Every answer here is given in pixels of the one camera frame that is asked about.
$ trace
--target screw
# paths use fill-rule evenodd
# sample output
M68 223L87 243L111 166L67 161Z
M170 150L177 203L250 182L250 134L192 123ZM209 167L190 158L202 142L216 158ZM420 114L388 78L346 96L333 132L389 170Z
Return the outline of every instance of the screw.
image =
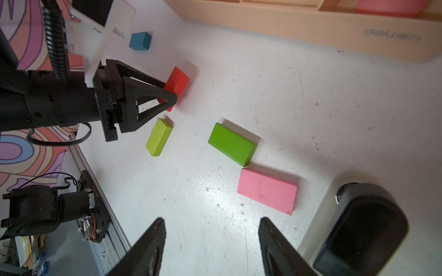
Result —
M71 15L71 18L72 18L73 20L77 20L77 21L81 22L80 18L76 17L75 15Z

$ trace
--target red block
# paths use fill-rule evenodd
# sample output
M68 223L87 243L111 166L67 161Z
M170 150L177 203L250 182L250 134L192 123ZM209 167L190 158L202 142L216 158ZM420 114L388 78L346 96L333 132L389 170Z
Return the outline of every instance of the red block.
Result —
M179 70L177 67L173 68L172 74L170 75L169 79L166 82L166 85L164 86L164 89L172 92L173 94L176 94L177 100L183 93L184 89L186 88L186 85L189 83L189 77L184 74L183 71ZM166 100L158 98L158 101L160 103L165 102Z
M238 185L238 193L288 215L292 215L297 190L296 184L246 168Z

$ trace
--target wooden block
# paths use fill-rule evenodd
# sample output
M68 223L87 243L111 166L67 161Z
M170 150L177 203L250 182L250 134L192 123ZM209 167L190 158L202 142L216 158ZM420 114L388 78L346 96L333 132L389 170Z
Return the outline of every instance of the wooden block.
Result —
M129 47L136 51L149 50L152 36L147 32L135 33L130 36Z
M318 8L324 11L333 10L338 2L334 0L164 2L186 20L292 38L338 49L416 63L427 62L442 53L442 22L438 22L442 18L440 0L430 1L419 13L418 17L426 20L316 11ZM351 7L357 2L358 0L341 0L336 10L352 11Z
M238 193L292 215L295 204L296 184L267 176L250 169L242 169Z
M186 74L184 74L183 71L175 67L173 68L172 74L167 80L164 89L169 92L172 92L173 94L176 94L176 100L178 101L184 89L186 88L187 84L189 83L189 80L190 80L189 77L186 76ZM158 98L159 103L162 103L164 101L165 101L164 99ZM169 112L172 111L172 108L173 106L168 108L167 111Z
M172 132L172 126L165 119L156 121L146 143L146 148L152 156L159 156Z
M219 123L216 123L213 128L209 144L243 167L249 164L256 147L255 143Z

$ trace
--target black cable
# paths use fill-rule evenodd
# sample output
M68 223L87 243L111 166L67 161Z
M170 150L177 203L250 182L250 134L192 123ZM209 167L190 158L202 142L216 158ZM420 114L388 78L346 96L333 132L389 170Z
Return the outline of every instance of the black cable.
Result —
M65 183L66 183L66 185L71 185L71 183L69 183L69 181L68 180L72 180L72 183L74 183L74 185L75 186L77 186L77 180L75 180L75 178L73 178L73 177L65 177Z
M2 253L0 253L1 256L4 256L4 257L5 257L5 256L8 256L8 251L9 251L9 249L11 249L11 250L14 251L13 254L15 254L15 253L17 252L17 250L15 250L15 248L14 248L13 246L5 246L4 243L5 243L5 242L2 243L2 246L3 246L4 248L8 248L8 250L6 251L6 254L2 254Z
M22 188L24 185L28 184L29 182L32 182L33 180L35 180L35 179L37 179L37 178L40 178L40 177L42 177L42 176L49 175L49 174L66 174L66 175L68 175L68 176L71 177L70 179L75 179L72 175L67 174L67 173L62 173L62 172L47 173L47 174L42 174L42 175L39 175L39 176L37 176L37 177L34 177L33 179L29 180L28 182L26 182L25 184L21 185L20 187L18 187L18 188L16 188L16 189L20 189L20 188ZM70 186L70 185L62 186L62 187L54 187L54 188L56 188L57 190L63 190L63 189L67 189L67 188L69 188L69 186Z
M26 135L26 140L28 140L29 143L38 145L38 146L44 146L44 147L70 147L78 145L81 142L84 142L89 135L92 132L91 124L89 123L82 123L85 126L89 128L89 131L86 133L86 135L83 138L77 139L75 141L69 141L69 142L50 142L50 141L41 141L37 140L35 138L32 138L31 136L35 133L35 129L30 129L28 135Z

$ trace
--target beige plastic organizer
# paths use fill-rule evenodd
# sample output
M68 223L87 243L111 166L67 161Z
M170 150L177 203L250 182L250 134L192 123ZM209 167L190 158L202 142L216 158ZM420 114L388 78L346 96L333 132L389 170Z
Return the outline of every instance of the beige plastic organizer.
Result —
M442 50L442 0L416 18L353 13L358 0L164 0L181 18L423 63Z

